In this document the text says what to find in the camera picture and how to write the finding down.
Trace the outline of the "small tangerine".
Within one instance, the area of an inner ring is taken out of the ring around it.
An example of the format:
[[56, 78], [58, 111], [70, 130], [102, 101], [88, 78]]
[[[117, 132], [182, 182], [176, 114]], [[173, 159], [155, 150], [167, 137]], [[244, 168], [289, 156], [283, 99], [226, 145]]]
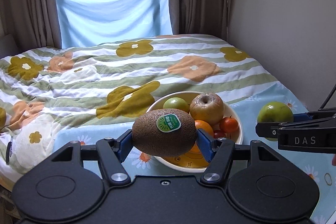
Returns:
[[233, 133], [238, 130], [239, 124], [235, 118], [232, 118], [232, 116], [224, 117], [219, 122], [219, 128], [225, 133]]

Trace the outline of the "large orange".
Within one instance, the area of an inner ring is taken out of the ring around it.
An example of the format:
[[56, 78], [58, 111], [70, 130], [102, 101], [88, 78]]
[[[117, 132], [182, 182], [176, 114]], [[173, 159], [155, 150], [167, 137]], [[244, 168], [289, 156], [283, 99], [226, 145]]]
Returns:
[[205, 131], [205, 132], [208, 133], [211, 137], [214, 136], [214, 130], [213, 130], [213, 128], [211, 127], [210, 124], [208, 124], [208, 123], [205, 122], [205, 121], [202, 121], [202, 120], [195, 120], [195, 127], [196, 127], [198, 130], [203, 130], [203, 131]]

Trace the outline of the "green apple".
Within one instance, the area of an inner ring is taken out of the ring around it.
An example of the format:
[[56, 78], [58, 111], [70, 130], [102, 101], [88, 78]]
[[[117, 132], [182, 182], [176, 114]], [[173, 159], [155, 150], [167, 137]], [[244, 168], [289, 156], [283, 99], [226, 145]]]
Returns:
[[189, 113], [189, 104], [180, 97], [172, 97], [165, 101], [162, 106], [163, 109], [178, 109]]
[[257, 122], [294, 122], [294, 116], [290, 107], [282, 102], [274, 101], [261, 108], [257, 116]]

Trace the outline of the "large yellowish apple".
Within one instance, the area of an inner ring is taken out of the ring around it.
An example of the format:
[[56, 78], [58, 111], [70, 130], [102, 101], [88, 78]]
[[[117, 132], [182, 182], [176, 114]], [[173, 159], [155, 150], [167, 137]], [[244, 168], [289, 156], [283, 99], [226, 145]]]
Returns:
[[202, 120], [210, 125], [220, 122], [224, 116], [224, 102], [215, 93], [203, 93], [196, 96], [190, 104], [190, 115], [194, 120]]

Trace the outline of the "brown kiwi with sticker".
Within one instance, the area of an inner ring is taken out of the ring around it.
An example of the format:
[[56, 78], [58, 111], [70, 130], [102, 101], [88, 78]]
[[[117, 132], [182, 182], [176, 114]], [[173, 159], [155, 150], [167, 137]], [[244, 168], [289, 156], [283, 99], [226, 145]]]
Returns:
[[138, 117], [132, 126], [134, 146], [152, 156], [175, 157], [189, 152], [197, 139], [190, 114], [178, 109], [158, 109]]

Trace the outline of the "red cherry tomato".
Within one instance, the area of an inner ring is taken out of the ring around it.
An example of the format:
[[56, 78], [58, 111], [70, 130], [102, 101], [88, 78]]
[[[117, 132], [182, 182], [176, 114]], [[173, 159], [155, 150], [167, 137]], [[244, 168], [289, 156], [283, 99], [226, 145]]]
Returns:
[[227, 134], [222, 130], [215, 130], [214, 131], [214, 138], [215, 139], [227, 138]]

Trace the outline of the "cream ceramic bowl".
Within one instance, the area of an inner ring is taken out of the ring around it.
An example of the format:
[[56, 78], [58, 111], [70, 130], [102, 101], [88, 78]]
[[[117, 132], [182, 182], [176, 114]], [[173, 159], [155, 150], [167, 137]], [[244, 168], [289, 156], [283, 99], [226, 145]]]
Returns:
[[[200, 92], [176, 92], [171, 93], [169, 95], [166, 95], [159, 100], [157, 100], [154, 104], [152, 104], [147, 112], [151, 110], [157, 110], [162, 109], [163, 104], [166, 100], [172, 97], [180, 97], [184, 99], [188, 104], [191, 103], [191, 101], [201, 94]], [[231, 139], [236, 144], [242, 144], [243, 143], [243, 127], [240, 121], [239, 116], [236, 114], [236, 112], [233, 110], [231, 106], [229, 106], [227, 103], [224, 102], [225, 110], [224, 110], [224, 117], [230, 117], [235, 118], [238, 121], [239, 128], [233, 133], [226, 133], [228, 139]], [[219, 123], [212, 126], [213, 130], [220, 130]], [[203, 173], [206, 168], [208, 167], [209, 163], [204, 159], [202, 153], [201, 154], [195, 154], [195, 153], [185, 153], [178, 157], [154, 157], [157, 159], [160, 163], [163, 165], [178, 170], [180, 172], [186, 172], [186, 173]]]

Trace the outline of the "floral striped duvet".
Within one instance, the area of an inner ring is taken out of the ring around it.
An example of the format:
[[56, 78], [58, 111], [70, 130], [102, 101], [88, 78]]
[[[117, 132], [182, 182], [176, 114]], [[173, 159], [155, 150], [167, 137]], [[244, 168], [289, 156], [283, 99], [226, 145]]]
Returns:
[[[210, 35], [166, 35], [1, 59], [1, 185], [48, 157], [64, 128], [132, 122], [175, 92], [248, 98], [276, 82], [244, 51]], [[6, 164], [7, 143], [13, 137]]]

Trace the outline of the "black remote on bed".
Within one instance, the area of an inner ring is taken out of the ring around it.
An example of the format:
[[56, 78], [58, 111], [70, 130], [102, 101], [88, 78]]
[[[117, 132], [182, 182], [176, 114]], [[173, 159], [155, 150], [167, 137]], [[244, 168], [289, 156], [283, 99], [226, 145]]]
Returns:
[[13, 137], [11, 137], [10, 141], [7, 143], [7, 147], [6, 147], [6, 156], [5, 156], [5, 161], [6, 164], [9, 165], [10, 162], [10, 158], [12, 155], [12, 146], [13, 146]]

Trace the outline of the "light blue window cloth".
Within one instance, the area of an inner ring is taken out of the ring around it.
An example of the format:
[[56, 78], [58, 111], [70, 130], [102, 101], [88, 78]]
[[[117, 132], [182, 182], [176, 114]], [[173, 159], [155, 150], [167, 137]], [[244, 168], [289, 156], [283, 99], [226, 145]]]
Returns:
[[56, 0], [62, 47], [172, 33], [169, 0]]

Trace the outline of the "grey bed headboard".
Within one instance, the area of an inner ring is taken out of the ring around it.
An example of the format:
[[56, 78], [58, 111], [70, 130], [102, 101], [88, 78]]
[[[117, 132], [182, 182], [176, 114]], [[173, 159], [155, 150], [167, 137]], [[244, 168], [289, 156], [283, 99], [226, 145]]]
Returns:
[[17, 44], [11, 34], [0, 39], [0, 58], [14, 56], [20, 53]]

